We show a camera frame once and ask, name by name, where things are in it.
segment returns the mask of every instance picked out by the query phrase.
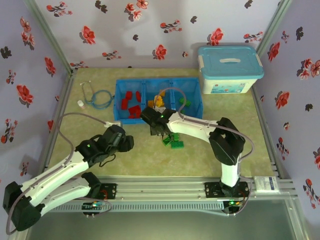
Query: stethoscope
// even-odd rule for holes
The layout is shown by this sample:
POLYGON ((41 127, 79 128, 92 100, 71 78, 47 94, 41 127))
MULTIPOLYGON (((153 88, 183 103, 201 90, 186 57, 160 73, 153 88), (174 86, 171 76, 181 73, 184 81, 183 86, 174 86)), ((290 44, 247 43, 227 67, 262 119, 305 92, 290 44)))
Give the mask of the stethoscope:
POLYGON ((80 83, 81 87, 82 87, 82 92, 83 92, 83 97, 84 97, 84 102, 88 105, 91 105, 92 107, 94 107, 95 109, 98 109, 98 110, 103 110, 103 109, 106 109, 107 107, 110 106, 112 100, 115 98, 115 96, 108 91, 108 90, 99 90, 99 91, 94 91, 94 88, 92 87, 92 84, 91 84, 91 81, 84 81, 82 83, 80 83), (90 88, 91 88, 91 92, 92 92, 92 97, 90 100, 88 100, 87 96, 86 96, 86 93, 85 93, 85 89, 84 89, 84 86, 86 84, 89 84, 90 88), (105 102, 105 103, 101 103, 101 104, 97 104, 95 103, 95 101, 97 100, 97 94, 99 93, 107 93, 109 94, 110 96, 110 99, 109 101, 105 102))

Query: wall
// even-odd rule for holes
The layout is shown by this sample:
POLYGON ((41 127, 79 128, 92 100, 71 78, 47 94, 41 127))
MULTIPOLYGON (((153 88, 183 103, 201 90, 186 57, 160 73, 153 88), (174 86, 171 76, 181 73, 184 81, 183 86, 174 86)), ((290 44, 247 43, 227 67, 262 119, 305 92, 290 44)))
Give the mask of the wall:
POLYGON ((255 85, 279 161, 298 191, 304 214, 320 234, 320 49, 316 0, 293 1, 261 57, 255 85))
MULTIPOLYGON (((21 0, 1 5, 0 22, 2 202, 9 183, 21 184, 37 174, 67 72, 21 0)), ((0 207, 1 240, 8 238, 6 221, 0 207)))
POLYGON ((257 47, 280 0, 35 2, 74 68, 196 68, 199 46, 257 47))

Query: small bottle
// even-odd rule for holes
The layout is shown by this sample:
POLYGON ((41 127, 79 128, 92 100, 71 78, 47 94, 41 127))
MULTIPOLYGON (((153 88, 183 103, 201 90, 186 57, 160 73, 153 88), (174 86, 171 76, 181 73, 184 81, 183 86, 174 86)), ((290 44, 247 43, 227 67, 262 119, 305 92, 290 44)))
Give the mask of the small bottle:
POLYGON ((79 105, 79 107, 80 107, 81 109, 85 109, 85 108, 86 108, 83 101, 79 100, 77 103, 78 103, 78 105, 79 105))

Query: robotic arm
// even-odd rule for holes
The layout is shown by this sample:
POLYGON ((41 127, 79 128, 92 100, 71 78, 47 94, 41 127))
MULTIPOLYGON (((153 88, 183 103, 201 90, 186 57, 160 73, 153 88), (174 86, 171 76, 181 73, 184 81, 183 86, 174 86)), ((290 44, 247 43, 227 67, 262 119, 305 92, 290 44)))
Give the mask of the robotic arm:
POLYGON ((3 208, 18 231, 34 225, 51 209, 81 197, 94 197, 100 190, 100 181, 92 172, 76 180, 66 181, 116 152, 128 152, 134 139, 120 123, 107 122, 103 135, 82 141, 64 160, 42 174, 18 185, 15 181, 6 186, 3 208))
POLYGON ((209 121, 185 116, 175 110, 146 107, 140 117, 150 125, 156 135, 181 133, 210 143, 215 157, 221 162, 222 176, 220 186, 229 197, 239 183, 239 159, 244 149, 245 139, 228 130, 213 127, 218 125, 238 131, 232 122, 223 117, 220 121, 209 121))

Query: table surface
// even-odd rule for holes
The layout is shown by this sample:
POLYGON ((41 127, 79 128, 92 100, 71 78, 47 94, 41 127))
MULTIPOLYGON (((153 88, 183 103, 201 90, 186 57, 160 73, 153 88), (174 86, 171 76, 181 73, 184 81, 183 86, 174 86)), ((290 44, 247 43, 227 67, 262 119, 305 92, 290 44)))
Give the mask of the table surface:
MULTIPOLYGON (((80 83, 91 81, 95 91, 115 92, 117 79, 162 78, 162 77, 197 77, 197 69, 182 68, 80 68, 75 76, 73 86, 64 113, 85 113, 103 121, 114 121, 113 106, 97 110, 86 105, 80 109, 78 100, 84 101, 80 83)), ((85 91, 90 96, 86 85, 85 91)), ((108 100, 108 95, 101 93, 97 102, 108 100)), ((228 118, 236 128, 249 136, 255 144, 254 153, 241 163, 241 175, 273 176, 269 155, 259 123, 257 111, 251 92, 243 94, 206 94, 202 95, 203 119, 220 120, 228 118)), ((147 124, 123 125, 127 135, 134 138, 134 147, 129 152, 117 153, 116 159, 104 167, 97 164, 88 172, 97 176, 199 176, 220 177, 221 164, 215 158, 210 145, 195 137, 180 134, 184 142, 183 149, 171 149, 162 144, 160 136, 150 136, 147 124)), ((64 117, 61 132, 71 140, 74 146, 97 134, 104 133, 104 126, 90 118, 79 115, 64 117)), ((243 153, 251 145, 246 142, 243 153)), ((60 162, 70 153, 70 146, 58 135, 49 167, 60 162)))

